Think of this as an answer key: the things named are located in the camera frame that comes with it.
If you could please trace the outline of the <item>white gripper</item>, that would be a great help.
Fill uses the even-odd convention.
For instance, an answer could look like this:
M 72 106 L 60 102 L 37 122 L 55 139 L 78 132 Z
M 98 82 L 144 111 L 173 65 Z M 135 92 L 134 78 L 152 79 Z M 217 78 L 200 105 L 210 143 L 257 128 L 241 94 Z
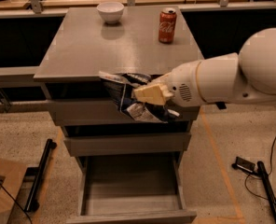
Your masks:
M 165 105 L 170 99 L 181 107 L 204 105 L 197 84 L 200 64 L 201 61 L 183 63 L 159 77 L 160 83 L 140 86 L 133 90 L 133 94 L 139 102 L 151 105 Z

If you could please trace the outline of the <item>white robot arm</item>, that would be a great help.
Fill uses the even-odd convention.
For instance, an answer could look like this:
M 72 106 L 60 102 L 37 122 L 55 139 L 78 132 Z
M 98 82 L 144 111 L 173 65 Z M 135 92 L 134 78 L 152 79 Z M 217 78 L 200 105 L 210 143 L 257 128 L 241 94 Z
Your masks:
M 252 35 L 238 53 L 183 63 L 133 94 L 152 105 L 276 105 L 276 28 Z

